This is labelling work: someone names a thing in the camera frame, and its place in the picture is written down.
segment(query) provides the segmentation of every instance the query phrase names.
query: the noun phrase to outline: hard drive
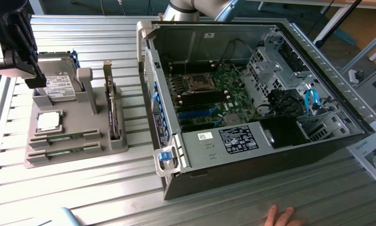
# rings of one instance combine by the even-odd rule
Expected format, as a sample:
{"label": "hard drive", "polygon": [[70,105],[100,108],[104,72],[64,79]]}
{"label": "hard drive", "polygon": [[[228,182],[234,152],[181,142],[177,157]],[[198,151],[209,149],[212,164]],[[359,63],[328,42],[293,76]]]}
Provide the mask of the hard drive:
{"label": "hard drive", "polygon": [[74,93],[84,91],[76,79],[76,52],[40,53],[38,66],[46,77],[46,87],[36,89],[36,94],[46,95],[53,102],[74,100]]}

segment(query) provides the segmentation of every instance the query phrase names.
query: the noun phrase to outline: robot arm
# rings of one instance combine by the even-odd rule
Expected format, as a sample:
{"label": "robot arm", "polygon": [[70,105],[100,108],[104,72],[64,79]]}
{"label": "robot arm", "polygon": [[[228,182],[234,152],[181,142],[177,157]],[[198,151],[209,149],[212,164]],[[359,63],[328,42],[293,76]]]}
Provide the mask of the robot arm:
{"label": "robot arm", "polygon": [[230,21],[241,0],[170,0],[162,20],[198,21],[198,11],[214,21]]}
{"label": "robot arm", "polygon": [[21,77],[29,88],[45,87],[37,65],[37,46],[30,17],[22,8],[26,0],[0,0],[0,75]]}

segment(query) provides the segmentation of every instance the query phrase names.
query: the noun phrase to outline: slotted metal table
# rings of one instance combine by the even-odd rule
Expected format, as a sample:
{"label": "slotted metal table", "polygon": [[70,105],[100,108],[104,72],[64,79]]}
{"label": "slotted metal table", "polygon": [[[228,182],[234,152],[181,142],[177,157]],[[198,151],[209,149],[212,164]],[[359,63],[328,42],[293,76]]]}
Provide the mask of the slotted metal table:
{"label": "slotted metal table", "polygon": [[32,90],[21,79],[0,82],[0,225],[68,207],[82,225],[257,226],[269,206],[293,206],[312,226],[376,225],[376,181],[340,150],[316,164],[162,200],[136,63],[136,22],[149,16],[33,16],[38,51],[78,53],[102,86],[112,60],[121,88],[129,150],[33,169],[22,167]]}

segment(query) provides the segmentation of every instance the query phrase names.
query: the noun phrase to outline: human hand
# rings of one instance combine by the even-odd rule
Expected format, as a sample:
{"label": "human hand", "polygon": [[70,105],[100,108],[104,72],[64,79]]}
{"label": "human hand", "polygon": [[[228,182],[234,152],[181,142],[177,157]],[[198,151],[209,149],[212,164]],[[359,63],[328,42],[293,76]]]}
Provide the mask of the human hand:
{"label": "human hand", "polygon": [[303,226],[307,223],[304,218],[293,220],[288,223],[289,218],[293,214],[293,208],[288,207],[285,212],[281,214],[277,222],[274,223],[274,218],[277,214],[277,206],[273,204],[268,210],[268,219],[265,220],[264,226]]}

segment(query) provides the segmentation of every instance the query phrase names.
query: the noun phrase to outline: motherboard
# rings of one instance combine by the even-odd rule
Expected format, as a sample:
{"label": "motherboard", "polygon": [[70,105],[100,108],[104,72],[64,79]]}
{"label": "motherboard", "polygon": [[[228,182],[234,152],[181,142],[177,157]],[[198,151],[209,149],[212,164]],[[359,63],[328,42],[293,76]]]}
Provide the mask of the motherboard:
{"label": "motherboard", "polygon": [[182,132],[238,125],[253,117],[253,100],[232,64],[212,72],[166,76],[172,103]]}

